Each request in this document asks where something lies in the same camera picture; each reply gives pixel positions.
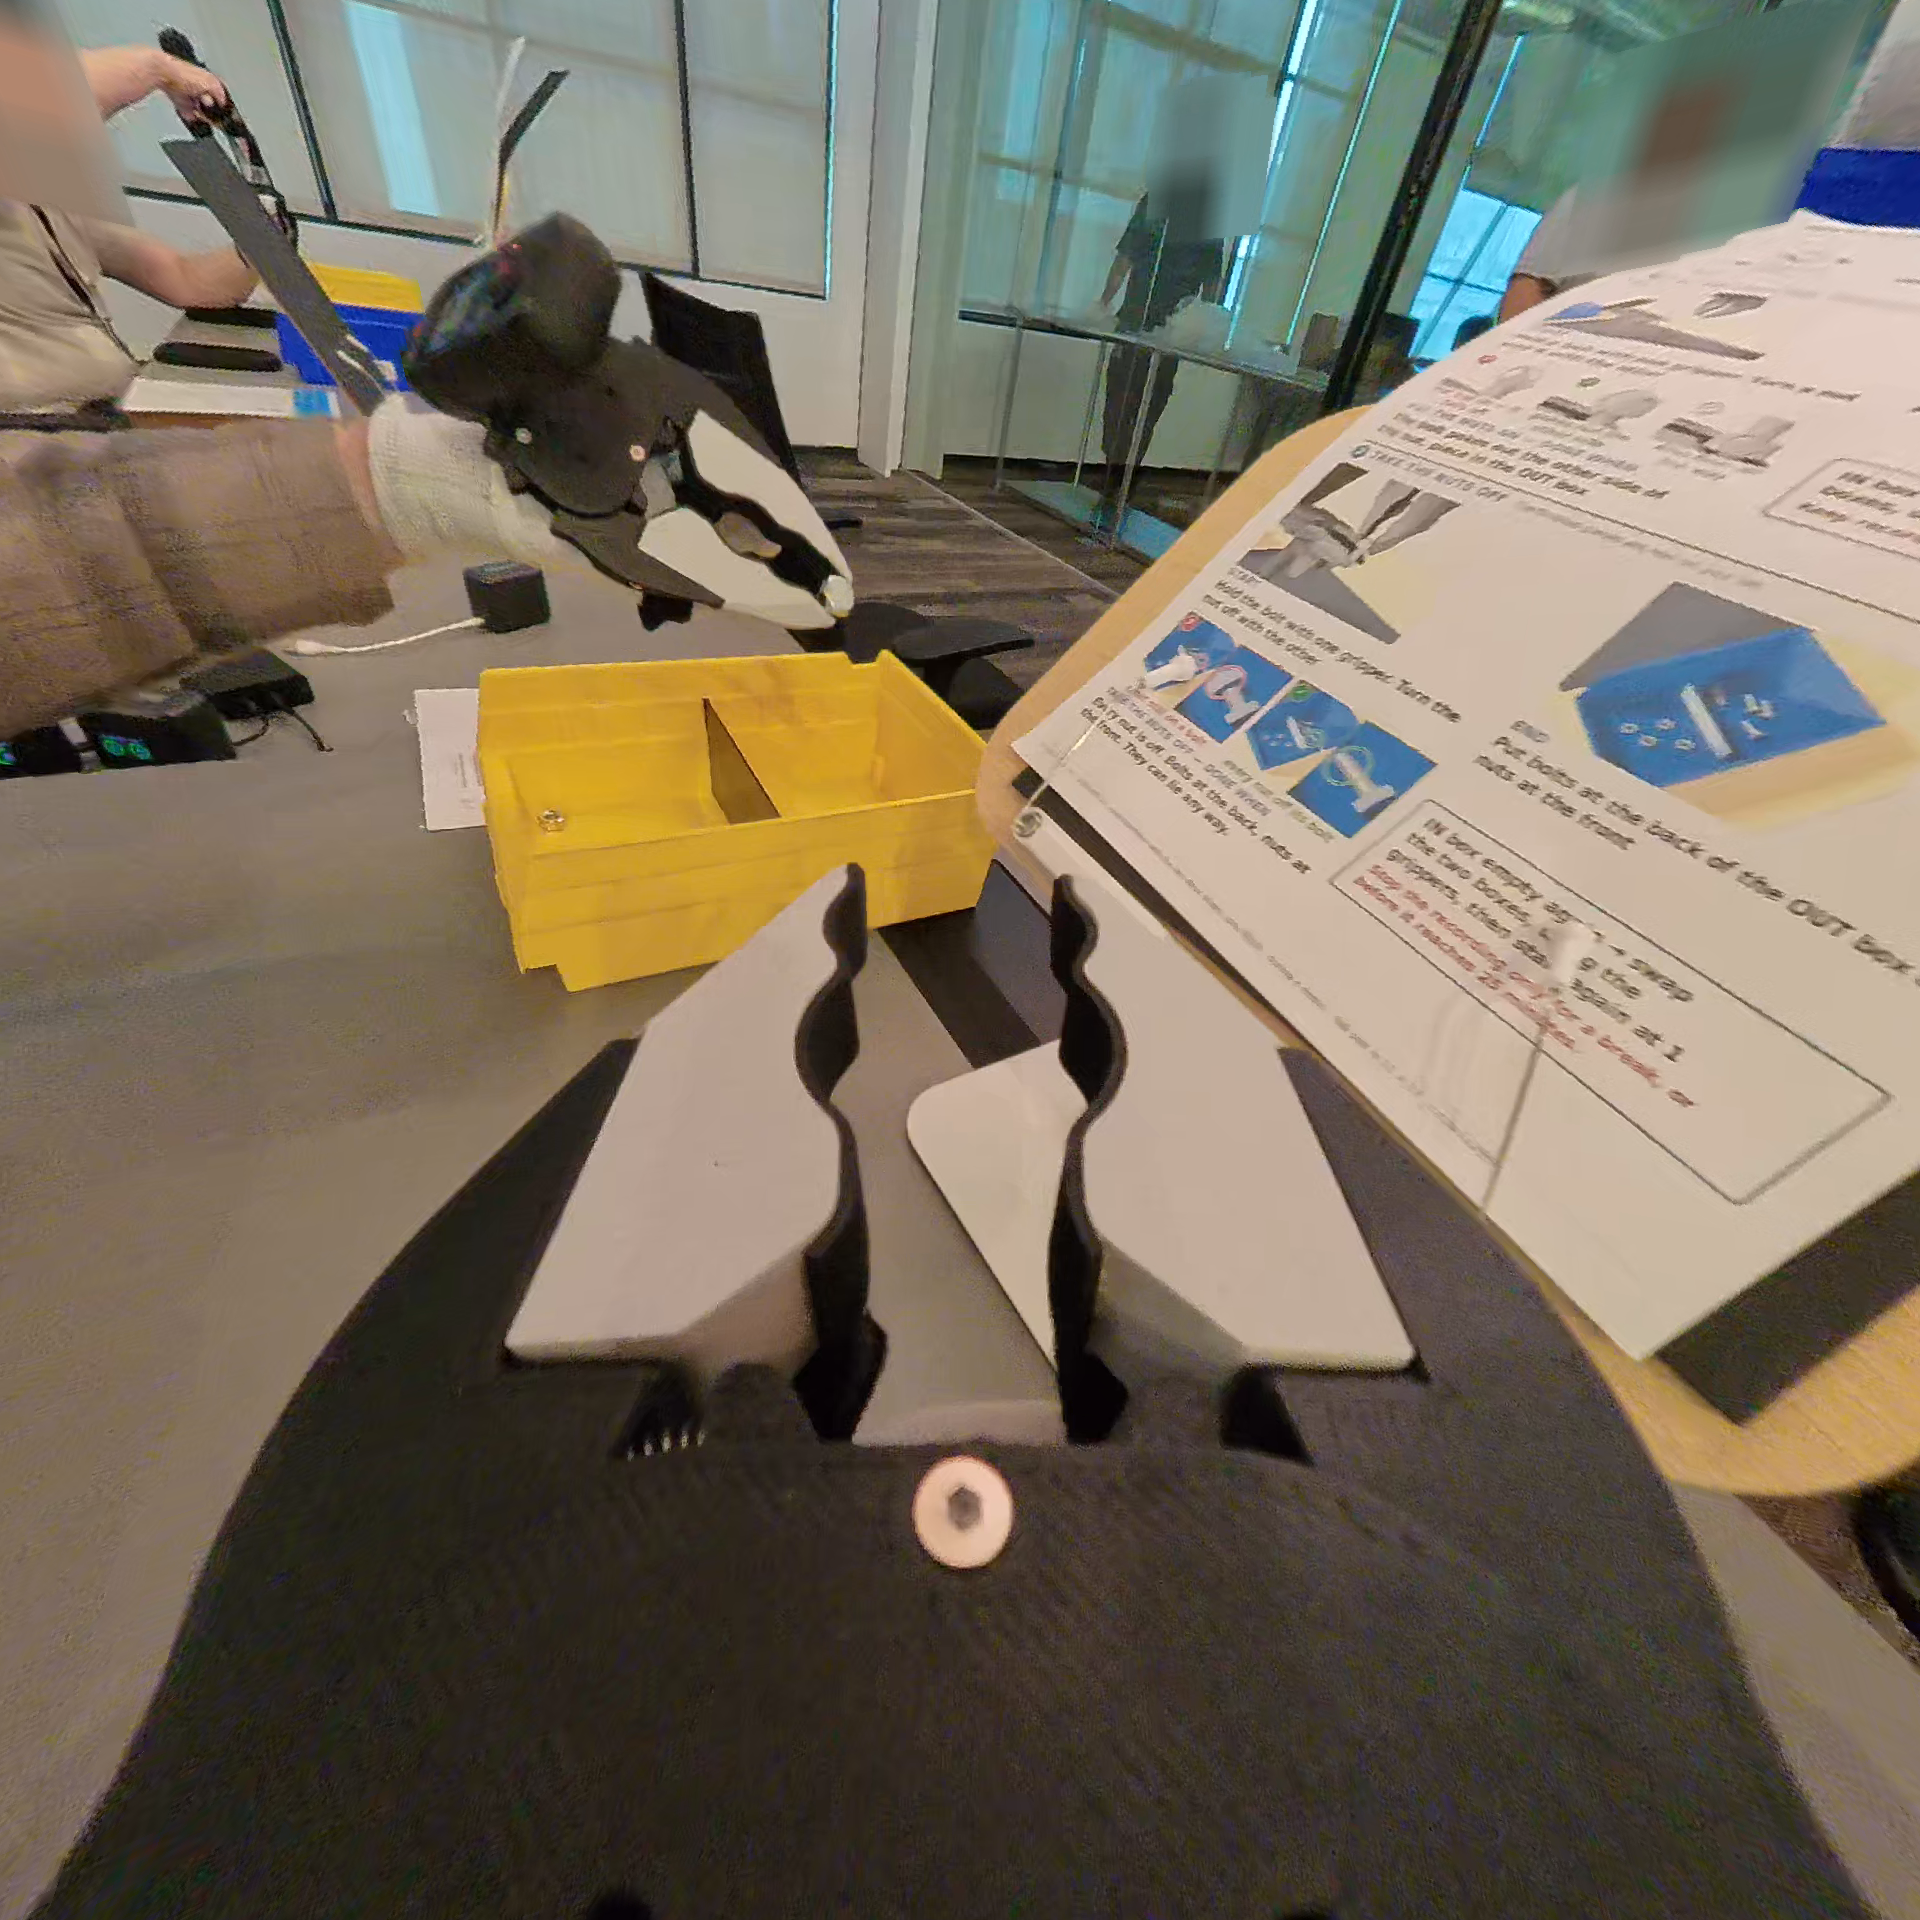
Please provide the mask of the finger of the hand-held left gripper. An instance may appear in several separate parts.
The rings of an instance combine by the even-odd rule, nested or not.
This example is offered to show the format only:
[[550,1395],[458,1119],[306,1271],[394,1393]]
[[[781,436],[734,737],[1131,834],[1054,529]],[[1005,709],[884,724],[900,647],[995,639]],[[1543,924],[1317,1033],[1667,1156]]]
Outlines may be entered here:
[[786,632],[837,627],[818,595],[786,577],[777,546],[771,559],[741,553],[715,521],[654,492],[645,496],[645,599],[732,610]]
[[705,509],[721,521],[727,513],[751,521],[780,551],[795,585],[818,591],[833,575],[850,578],[841,545],[815,513],[803,485],[757,444],[721,420],[693,420],[683,435],[689,490],[699,487],[723,507]]

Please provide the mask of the black office chair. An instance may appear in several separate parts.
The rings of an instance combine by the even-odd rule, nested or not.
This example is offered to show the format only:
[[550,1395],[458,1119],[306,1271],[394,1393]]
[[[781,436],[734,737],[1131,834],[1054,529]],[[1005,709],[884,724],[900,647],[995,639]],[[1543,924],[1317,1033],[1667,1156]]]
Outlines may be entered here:
[[[708,304],[655,273],[639,276],[654,345],[707,378],[749,424],[759,444],[801,485],[801,460],[786,435],[762,321]],[[1019,703],[1019,687],[998,657],[1025,651],[1033,635],[983,615],[923,615],[884,602],[858,602],[835,635],[797,632],[809,653],[838,651],[858,664],[897,657],[974,731],[989,735]]]

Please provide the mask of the yellow plastic parts bin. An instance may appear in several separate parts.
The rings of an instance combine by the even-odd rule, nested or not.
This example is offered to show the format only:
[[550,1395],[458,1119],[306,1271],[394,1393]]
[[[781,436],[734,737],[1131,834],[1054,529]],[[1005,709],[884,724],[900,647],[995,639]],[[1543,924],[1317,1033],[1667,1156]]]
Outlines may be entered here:
[[841,865],[871,928],[971,908],[988,876],[985,744],[894,657],[492,668],[477,695],[515,957],[571,993],[724,960]]

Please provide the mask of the black document stand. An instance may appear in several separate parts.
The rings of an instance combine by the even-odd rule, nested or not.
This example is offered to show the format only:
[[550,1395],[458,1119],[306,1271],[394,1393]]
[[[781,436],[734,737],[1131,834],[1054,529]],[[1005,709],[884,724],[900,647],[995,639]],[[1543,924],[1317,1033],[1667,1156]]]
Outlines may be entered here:
[[292,322],[300,338],[331,376],[343,403],[354,413],[370,416],[390,391],[378,356],[323,296],[297,244],[265,216],[254,191],[228,160],[225,144],[180,135],[164,139],[159,151],[219,219],[231,244],[265,283],[281,316]]

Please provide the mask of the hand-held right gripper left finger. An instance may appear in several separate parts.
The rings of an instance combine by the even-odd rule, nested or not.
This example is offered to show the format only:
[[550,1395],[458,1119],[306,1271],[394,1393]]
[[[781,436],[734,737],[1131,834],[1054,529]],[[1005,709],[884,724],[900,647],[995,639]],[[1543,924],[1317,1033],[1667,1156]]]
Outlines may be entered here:
[[881,1377],[858,1140],[867,876],[841,865],[639,1033],[508,1331],[522,1362],[660,1360],[791,1383],[853,1439]]

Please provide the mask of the printed instruction sheet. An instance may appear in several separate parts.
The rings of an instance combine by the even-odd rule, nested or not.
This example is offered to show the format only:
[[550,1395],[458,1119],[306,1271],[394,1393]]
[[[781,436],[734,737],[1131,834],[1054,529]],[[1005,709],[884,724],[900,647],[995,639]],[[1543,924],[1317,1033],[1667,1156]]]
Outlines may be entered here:
[[1436,363],[1017,740],[1645,1357],[1915,1173],[1918,244]]

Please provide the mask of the person's left forearm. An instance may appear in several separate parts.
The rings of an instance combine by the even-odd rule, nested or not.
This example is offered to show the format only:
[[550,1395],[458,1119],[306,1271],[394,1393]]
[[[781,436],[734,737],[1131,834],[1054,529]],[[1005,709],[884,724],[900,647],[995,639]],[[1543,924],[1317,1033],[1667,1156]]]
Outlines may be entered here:
[[3,436],[3,731],[394,610],[362,424]]

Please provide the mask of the person's left hand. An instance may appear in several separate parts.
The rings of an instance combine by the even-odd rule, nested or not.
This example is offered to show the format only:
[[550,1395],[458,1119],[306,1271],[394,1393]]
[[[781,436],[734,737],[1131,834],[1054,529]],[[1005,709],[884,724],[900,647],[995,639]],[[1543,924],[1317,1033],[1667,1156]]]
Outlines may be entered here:
[[390,395],[367,419],[367,480],[381,524],[407,561],[577,567],[550,513],[515,492],[473,420]]

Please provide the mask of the black desk mat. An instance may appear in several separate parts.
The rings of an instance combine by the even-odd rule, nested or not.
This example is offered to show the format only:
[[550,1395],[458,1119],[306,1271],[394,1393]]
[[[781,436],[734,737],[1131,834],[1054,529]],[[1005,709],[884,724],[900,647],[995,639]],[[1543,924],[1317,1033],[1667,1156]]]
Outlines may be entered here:
[[217,658],[186,673],[178,687],[204,698],[231,724],[268,722],[315,703],[308,677],[268,650]]

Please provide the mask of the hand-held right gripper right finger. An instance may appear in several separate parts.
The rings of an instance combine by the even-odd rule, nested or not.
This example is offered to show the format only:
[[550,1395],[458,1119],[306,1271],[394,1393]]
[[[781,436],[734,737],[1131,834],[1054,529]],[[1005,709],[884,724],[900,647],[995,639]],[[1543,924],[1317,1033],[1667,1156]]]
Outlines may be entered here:
[[1063,1426],[1114,1434],[1146,1377],[1398,1377],[1417,1348],[1279,1039],[1102,880],[1059,879],[1059,1063],[1084,1107],[1046,1229]]

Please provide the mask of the white paper sheet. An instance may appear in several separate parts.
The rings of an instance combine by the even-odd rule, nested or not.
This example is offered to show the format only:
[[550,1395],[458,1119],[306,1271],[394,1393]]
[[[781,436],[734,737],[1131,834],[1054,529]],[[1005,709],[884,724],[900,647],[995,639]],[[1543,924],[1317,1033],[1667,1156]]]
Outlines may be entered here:
[[415,731],[423,827],[485,827],[485,780],[477,760],[477,689],[421,689],[409,717]]

